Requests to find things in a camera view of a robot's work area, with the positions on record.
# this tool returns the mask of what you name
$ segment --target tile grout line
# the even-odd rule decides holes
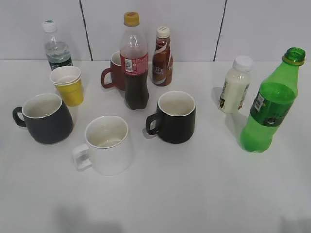
[[[224,22],[224,17],[225,17],[225,10],[226,10],[226,8],[227,8],[227,2],[228,2],[228,0],[225,0],[225,6],[224,6],[224,11],[223,11],[223,17],[222,17],[222,22],[221,22],[220,28],[219,28],[219,34],[218,34],[218,38],[217,38],[216,49],[215,49],[215,54],[214,54],[214,59],[213,59],[213,61],[216,60],[216,55],[217,55],[217,49],[218,49],[220,34],[222,33],[223,22]]]
[[[87,33],[87,29],[86,29],[86,21],[85,21],[85,18],[84,18],[84,13],[83,13],[83,8],[82,8],[81,0],[79,0],[79,4],[80,4],[80,10],[81,10],[81,16],[82,16],[82,20],[83,20],[84,30],[86,32],[86,40],[87,40],[89,55],[91,56],[91,61],[93,61],[93,55],[92,55],[91,45],[90,45],[89,39],[88,39],[88,33]]]

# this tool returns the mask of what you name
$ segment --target white bottle cap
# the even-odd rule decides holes
[[[253,60],[248,56],[237,56],[234,59],[232,67],[240,72],[248,72],[251,70]]]
[[[56,23],[53,20],[47,20],[42,23],[43,30],[47,33],[53,33],[57,30]]]
[[[156,31],[156,36],[161,39],[168,38],[170,37],[170,29],[165,26],[158,27]]]

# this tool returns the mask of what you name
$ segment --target red mug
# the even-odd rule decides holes
[[[105,77],[110,73],[111,83],[105,84]],[[116,87],[119,90],[125,91],[125,79],[121,69],[120,52],[115,52],[110,59],[110,68],[102,72],[101,83],[103,88]]]

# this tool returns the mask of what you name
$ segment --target yellow bottle cap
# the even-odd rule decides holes
[[[139,25],[139,14],[134,11],[126,12],[124,14],[124,24],[129,27]]]

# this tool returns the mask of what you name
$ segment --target mug handle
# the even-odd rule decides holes
[[[13,114],[13,120],[15,121],[15,123],[21,127],[26,127],[26,123],[25,121],[23,121],[22,119],[19,118],[18,113],[22,113],[23,112],[23,108],[22,107],[16,107],[12,114]]]
[[[101,83],[102,83],[102,87],[105,88],[105,89],[108,89],[108,88],[111,88],[111,87],[114,87],[114,83],[113,81],[111,80],[111,83],[108,83],[108,84],[105,84],[104,81],[105,81],[105,77],[108,73],[111,72],[111,68],[108,68],[108,69],[105,69],[103,72],[102,72],[102,77],[101,77]]]
[[[151,123],[155,120],[161,120],[161,115],[159,113],[154,113],[148,116],[146,119],[146,131],[149,135],[155,135],[159,132],[159,126],[155,127],[154,129],[150,129]]]
[[[88,150],[89,147],[85,143],[73,149],[73,164],[77,171],[84,171],[92,166],[92,163],[89,159]]]

